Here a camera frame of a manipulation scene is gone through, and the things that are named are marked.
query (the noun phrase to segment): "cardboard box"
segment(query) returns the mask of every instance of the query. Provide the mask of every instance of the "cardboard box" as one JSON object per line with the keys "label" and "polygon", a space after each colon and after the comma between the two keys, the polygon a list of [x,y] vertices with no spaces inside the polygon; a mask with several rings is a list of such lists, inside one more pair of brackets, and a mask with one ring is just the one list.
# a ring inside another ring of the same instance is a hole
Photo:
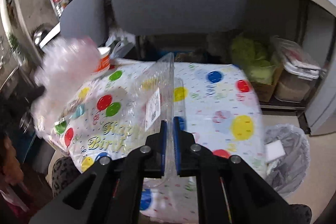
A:
{"label": "cardboard box", "polygon": [[271,85],[251,82],[251,85],[253,86],[253,89],[257,94],[260,102],[268,102],[271,99],[283,69],[284,67],[282,65],[279,65],[275,69],[273,73],[273,83]]}

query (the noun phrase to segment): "person's hand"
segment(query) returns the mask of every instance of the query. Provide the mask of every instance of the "person's hand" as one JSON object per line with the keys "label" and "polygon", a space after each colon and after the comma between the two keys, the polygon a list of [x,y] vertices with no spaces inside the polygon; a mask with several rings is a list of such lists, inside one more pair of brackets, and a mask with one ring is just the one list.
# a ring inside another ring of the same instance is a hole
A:
{"label": "person's hand", "polygon": [[4,147],[6,149],[6,158],[4,160],[2,171],[5,175],[5,181],[8,184],[16,185],[23,181],[23,172],[19,161],[16,159],[16,151],[8,137],[5,137],[4,139]]}

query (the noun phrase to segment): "birthday tablecloth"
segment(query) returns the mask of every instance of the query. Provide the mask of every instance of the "birthday tablecloth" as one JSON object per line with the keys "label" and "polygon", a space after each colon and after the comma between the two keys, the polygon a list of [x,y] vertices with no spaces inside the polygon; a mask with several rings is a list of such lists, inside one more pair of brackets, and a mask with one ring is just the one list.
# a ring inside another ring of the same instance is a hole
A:
{"label": "birthday tablecloth", "polygon": [[[81,172],[102,156],[120,158],[135,148],[114,138],[124,131],[113,121],[132,103],[128,96],[132,81],[152,64],[118,59],[112,70],[85,83],[76,94],[69,107],[74,114],[56,126],[52,140]],[[174,116],[179,116],[181,129],[193,133],[196,143],[215,155],[240,155],[265,177],[262,114],[244,73],[234,65],[175,63],[174,67]],[[165,222],[198,222],[196,179],[172,176],[158,187],[143,189],[140,209]]]}

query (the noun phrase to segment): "white label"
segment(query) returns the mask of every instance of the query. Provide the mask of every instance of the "white label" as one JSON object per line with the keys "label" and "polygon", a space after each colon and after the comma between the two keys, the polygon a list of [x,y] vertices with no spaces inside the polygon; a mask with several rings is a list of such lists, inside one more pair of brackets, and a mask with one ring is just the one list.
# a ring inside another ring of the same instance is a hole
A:
{"label": "white label", "polygon": [[161,114],[160,90],[157,88],[156,92],[150,97],[146,105],[146,122],[145,131],[147,131],[155,120]]}

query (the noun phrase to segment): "green balloon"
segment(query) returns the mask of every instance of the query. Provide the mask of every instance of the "green balloon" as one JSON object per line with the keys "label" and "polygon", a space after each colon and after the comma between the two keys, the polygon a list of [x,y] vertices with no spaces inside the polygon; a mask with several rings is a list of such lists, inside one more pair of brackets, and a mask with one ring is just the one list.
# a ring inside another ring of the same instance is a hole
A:
{"label": "green balloon", "polygon": [[121,70],[117,70],[116,72],[112,73],[109,77],[110,81],[115,81],[122,76],[123,72]]}
{"label": "green balloon", "polygon": [[111,117],[118,113],[121,108],[121,104],[119,102],[115,102],[110,104],[106,109],[106,116]]}
{"label": "green balloon", "polygon": [[61,135],[64,133],[65,129],[67,128],[67,121],[61,122],[55,126],[57,134]]}

